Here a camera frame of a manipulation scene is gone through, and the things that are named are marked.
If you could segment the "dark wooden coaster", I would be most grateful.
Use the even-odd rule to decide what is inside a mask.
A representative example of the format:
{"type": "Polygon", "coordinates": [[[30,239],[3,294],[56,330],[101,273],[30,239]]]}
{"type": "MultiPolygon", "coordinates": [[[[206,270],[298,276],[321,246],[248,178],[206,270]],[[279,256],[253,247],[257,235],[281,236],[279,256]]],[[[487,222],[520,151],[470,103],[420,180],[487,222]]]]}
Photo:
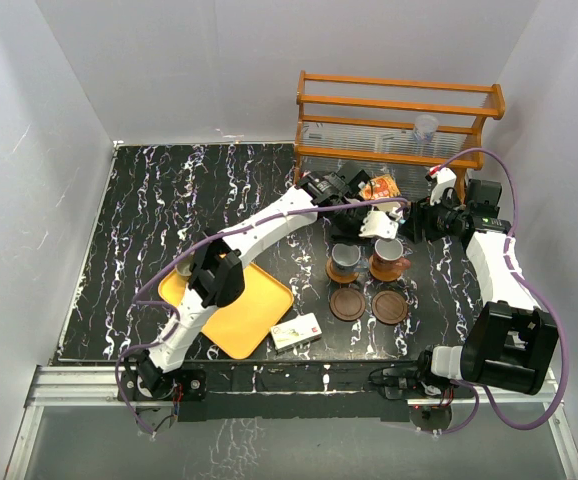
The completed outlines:
{"type": "Polygon", "coordinates": [[[353,288],[339,288],[331,295],[329,302],[332,314],[342,321],[355,321],[365,312],[365,297],[353,288]]]}
{"type": "Polygon", "coordinates": [[[395,291],[381,291],[372,300],[372,313],[379,322],[396,325],[407,318],[408,303],[395,291]]]}

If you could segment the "white grey cup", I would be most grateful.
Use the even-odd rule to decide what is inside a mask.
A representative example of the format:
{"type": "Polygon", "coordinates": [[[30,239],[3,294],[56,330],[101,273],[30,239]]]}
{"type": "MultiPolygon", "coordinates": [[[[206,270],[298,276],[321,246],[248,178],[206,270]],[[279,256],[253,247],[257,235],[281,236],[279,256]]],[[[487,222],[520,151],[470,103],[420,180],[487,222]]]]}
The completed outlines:
{"type": "Polygon", "coordinates": [[[332,271],[338,276],[350,276],[368,269],[368,262],[357,245],[335,244],[331,263],[332,271]]]}

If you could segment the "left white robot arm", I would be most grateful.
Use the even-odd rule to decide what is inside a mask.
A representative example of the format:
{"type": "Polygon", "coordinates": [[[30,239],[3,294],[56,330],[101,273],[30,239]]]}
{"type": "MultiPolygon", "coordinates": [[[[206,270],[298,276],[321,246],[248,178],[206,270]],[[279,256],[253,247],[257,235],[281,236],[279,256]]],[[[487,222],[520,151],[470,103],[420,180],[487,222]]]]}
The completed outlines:
{"type": "Polygon", "coordinates": [[[245,268],[268,247],[321,218],[329,218],[346,234],[358,235],[370,210],[361,198],[369,181],[365,170],[350,163],[335,172],[308,173],[258,213],[232,227],[207,233],[140,287],[132,303],[166,308],[169,320],[155,341],[132,347],[122,356],[135,360],[135,383],[155,399],[173,392],[173,372],[182,366],[189,347],[218,309],[243,294],[245,268]],[[182,302],[172,306],[149,300],[149,290],[186,259],[191,261],[191,275],[182,302]]]}

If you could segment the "orange snack packet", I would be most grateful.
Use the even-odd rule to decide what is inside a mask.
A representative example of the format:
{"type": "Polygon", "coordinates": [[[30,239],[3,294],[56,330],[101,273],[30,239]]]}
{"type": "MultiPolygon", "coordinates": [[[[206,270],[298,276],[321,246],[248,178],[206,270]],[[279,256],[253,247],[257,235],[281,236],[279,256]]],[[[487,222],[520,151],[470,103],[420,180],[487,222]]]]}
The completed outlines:
{"type": "Polygon", "coordinates": [[[390,175],[381,175],[372,178],[361,190],[364,200],[393,198],[400,196],[399,187],[390,175]]]}

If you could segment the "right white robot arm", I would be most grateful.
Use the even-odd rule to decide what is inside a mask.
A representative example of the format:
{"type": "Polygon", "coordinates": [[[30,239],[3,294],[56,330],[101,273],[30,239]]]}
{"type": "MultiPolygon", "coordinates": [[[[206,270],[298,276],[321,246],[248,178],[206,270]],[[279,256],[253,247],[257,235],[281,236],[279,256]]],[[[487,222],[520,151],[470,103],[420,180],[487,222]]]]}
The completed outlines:
{"type": "Polygon", "coordinates": [[[416,388],[435,397],[451,380],[534,395],[542,387],[559,335],[553,317],[523,287],[512,225],[499,218],[502,186],[473,180],[465,199],[443,169],[430,196],[413,204],[401,228],[413,242],[453,237],[472,265],[483,308],[461,346],[436,346],[419,357],[416,388]]]}

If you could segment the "grey green cup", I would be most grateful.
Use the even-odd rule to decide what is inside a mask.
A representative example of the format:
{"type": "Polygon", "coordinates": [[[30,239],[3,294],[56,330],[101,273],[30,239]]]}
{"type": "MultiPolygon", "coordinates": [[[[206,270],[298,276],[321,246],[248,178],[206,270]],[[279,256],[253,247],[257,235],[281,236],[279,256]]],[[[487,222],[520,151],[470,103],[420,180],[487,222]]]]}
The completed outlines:
{"type": "Polygon", "coordinates": [[[174,271],[178,276],[188,279],[192,275],[193,264],[193,255],[188,255],[176,263],[174,271]]]}

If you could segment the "orange wooden shelf rack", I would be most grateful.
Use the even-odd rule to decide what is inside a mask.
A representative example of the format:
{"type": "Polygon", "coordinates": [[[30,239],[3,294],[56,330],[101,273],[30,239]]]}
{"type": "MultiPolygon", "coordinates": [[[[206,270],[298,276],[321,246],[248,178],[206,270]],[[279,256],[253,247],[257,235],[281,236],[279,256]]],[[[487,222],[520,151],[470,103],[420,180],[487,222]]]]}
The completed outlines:
{"type": "Polygon", "coordinates": [[[294,140],[302,175],[306,157],[433,167],[450,163],[463,198],[467,173],[484,165],[479,152],[487,120],[506,111],[499,84],[467,85],[301,72],[296,89],[294,140]],[[430,114],[439,121],[428,144],[412,135],[414,121],[430,114]]]}

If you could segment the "white yellow box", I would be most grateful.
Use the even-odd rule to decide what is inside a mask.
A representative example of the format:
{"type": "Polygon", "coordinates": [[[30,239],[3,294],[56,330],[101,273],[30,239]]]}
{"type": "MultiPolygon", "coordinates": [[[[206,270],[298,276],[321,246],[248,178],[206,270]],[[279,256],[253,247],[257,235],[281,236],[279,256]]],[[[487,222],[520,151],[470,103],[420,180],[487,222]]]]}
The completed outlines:
{"type": "Polygon", "coordinates": [[[322,336],[322,329],[314,313],[278,323],[270,329],[275,350],[280,353],[314,341],[322,336]]]}

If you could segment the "brown white cup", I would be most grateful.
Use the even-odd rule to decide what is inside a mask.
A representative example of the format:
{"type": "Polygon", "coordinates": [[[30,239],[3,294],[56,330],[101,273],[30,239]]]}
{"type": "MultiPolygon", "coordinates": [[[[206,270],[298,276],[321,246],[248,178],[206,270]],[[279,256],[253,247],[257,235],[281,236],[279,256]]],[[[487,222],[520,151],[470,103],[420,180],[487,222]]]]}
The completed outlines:
{"type": "Polygon", "coordinates": [[[406,271],[411,262],[404,256],[404,245],[398,239],[378,239],[374,244],[371,260],[372,268],[380,273],[406,271]]]}

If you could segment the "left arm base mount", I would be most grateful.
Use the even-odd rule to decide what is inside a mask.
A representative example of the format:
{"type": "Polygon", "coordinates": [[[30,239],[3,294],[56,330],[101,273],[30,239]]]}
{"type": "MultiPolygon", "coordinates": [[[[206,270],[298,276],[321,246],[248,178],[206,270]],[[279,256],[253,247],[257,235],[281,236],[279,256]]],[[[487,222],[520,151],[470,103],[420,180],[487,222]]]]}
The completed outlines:
{"type": "Polygon", "coordinates": [[[114,365],[117,399],[129,410],[139,429],[154,440],[166,424],[179,419],[183,402],[199,402],[207,395],[207,374],[202,369],[177,368],[164,373],[151,361],[149,352],[131,350],[114,365]],[[169,402],[170,413],[158,423],[142,418],[147,407],[140,403],[169,402]]]}

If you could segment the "clear plastic cup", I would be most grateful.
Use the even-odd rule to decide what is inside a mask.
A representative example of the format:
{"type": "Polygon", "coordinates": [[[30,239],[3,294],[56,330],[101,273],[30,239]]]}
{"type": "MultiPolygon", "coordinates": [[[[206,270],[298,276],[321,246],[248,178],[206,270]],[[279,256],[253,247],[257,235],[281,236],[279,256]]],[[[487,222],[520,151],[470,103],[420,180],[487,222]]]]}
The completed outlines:
{"type": "Polygon", "coordinates": [[[438,119],[430,114],[421,114],[416,117],[412,130],[413,138],[419,144],[428,144],[433,140],[439,126],[438,119]]]}

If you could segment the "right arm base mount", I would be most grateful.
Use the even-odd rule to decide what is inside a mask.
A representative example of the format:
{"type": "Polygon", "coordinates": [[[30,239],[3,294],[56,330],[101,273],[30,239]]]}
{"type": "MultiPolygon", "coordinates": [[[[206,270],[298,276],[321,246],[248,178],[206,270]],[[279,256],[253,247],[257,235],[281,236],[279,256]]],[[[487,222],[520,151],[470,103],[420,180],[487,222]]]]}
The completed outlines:
{"type": "Polygon", "coordinates": [[[415,404],[410,409],[410,422],[416,432],[429,433],[435,437],[462,430],[467,422],[453,423],[451,404],[458,385],[434,374],[433,348],[425,348],[416,360],[403,360],[387,367],[372,370],[367,376],[371,390],[385,400],[431,400],[431,404],[415,404]]]}

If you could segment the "light wooden coaster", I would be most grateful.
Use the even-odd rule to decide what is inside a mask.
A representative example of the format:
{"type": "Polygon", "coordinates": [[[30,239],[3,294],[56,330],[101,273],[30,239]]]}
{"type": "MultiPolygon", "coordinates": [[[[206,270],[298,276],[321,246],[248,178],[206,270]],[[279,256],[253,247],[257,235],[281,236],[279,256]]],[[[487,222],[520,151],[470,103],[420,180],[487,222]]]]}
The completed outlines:
{"type": "Polygon", "coordinates": [[[381,282],[394,282],[401,277],[403,271],[404,268],[398,265],[390,268],[383,268],[378,264],[369,266],[370,274],[381,282]]]}
{"type": "Polygon", "coordinates": [[[325,266],[325,271],[327,276],[332,280],[339,284],[350,284],[356,281],[359,277],[358,272],[352,272],[349,274],[339,274],[334,269],[335,264],[333,263],[332,259],[329,259],[325,266]]]}

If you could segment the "yellow tray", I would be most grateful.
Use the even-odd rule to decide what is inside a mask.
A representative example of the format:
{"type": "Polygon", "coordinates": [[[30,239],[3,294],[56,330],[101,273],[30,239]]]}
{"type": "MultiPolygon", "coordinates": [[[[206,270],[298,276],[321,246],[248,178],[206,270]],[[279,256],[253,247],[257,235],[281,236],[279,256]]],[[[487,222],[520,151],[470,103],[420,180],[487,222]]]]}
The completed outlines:
{"type": "Polygon", "coordinates": [[[201,332],[230,358],[249,358],[288,312],[292,291],[255,264],[244,270],[245,290],[231,305],[217,310],[201,332]]]}

